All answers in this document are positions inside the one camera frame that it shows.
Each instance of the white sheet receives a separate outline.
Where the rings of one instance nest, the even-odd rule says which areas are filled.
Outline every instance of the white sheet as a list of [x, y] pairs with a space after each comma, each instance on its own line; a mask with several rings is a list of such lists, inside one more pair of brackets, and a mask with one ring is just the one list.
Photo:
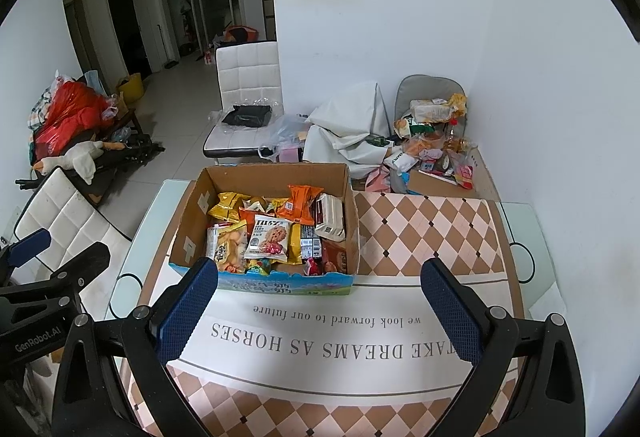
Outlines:
[[310, 162], [341, 162], [354, 179], [364, 178], [386, 156], [386, 148], [364, 141], [370, 134], [389, 136], [389, 124], [380, 88], [364, 82], [327, 101], [309, 115], [313, 124], [303, 159]]

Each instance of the yellow snack bag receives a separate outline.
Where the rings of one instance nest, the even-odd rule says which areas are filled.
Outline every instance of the yellow snack bag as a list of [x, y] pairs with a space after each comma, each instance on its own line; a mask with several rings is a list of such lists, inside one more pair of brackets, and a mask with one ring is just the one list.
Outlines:
[[218, 194], [219, 202], [209, 210], [209, 215], [222, 221], [238, 222], [240, 215], [238, 208], [242, 206], [242, 201], [250, 199], [249, 195], [235, 192], [224, 192]]
[[218, 227], [218, 240], [213, 261], [219, 271], [229, 273], [244, 273], [246, 262], [246, 221], [241, 221], [233, 226]]
[[291, 265], [302, 265], [302, 246], [300, 245], [300, 224], [291, 224], [291, 234], [289, 236], [289, 255], [287, 263]]

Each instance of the white chair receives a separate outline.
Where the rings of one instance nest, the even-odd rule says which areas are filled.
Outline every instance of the white chair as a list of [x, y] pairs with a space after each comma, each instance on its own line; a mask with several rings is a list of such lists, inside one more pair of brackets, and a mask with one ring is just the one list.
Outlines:
[[[234, 105], [271, 102], [272, 118], [284, 113], [277, 42], [257, 42], [221, 47], [216, 51], [218, 81], [223, 113]], [[216, 125], [204, 143], [206, 157], [258, 156], [263, 145], [263, 128], [238, 129]], [[267, 149], [263, 155], [270, 156]]]
[[44, 278], [92, 243], [107, 245], [111, 254], [108, 269], [80, 293], [87, 312], [94, 319], [103, 319], [131, 240], [71, 184], [62, 168], [53, 170], [33, 194], [15, 224], [14, 235], [22, 240], [41, 227], [51, 234], [49, 249], [38, 255], [49, 270]]

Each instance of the cardboard box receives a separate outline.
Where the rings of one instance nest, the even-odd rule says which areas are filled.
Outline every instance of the cardboard box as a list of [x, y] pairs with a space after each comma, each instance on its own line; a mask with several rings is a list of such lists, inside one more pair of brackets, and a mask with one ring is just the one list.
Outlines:
[[258, 274], [219, 274], [220, 289], [285, 294], [348, 294], [353, 276], [360, 263], [360, 233], [358, 211], [351, 189], [349, 169], [345, 164], [279, 163], [211, 166], [200, 173], [182, 213], [169, 261], [177, 266], [191, 267], [204, 255], [207, 239], [207, 212], [218, 202], [222, 192], [239, 192], [251, 196], [288, 197], [289, 184], [319, 186], [330, 195], [340, 197], [344, 204], [347, 239], [348, 274], [328, 273], [324, 276], [290, 275], [271, 271]]
[[411, 170], [409, 173], [409, 182], [407, 189], [426, 197], [462, 197], [463, 199], [478, 199], [476, 190], [467, 190], [452, 184], [444, 182], [441, 179], [422, 173], [419, 170]]

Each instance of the chair cushion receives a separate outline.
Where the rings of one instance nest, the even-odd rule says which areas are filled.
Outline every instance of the chair cushion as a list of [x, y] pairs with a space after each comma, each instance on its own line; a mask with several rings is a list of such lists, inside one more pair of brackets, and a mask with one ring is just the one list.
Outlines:
[[38, 258], [52, 271], [94, 242], [102, 242], [109, 248], [109, 268], [80, 293], [89, 314], [102, 319], [129, 252], [130, 240], [82, 196], [60, 168], [47, 177], [27, 204], [15, 226], [15, 236], [23, 239], [41, 227], [49, 230], [51, 245]]
[[216, 64], [223, 110], [268, 98], [274, 115], [284, 113], [277, 42], [221, 47]]

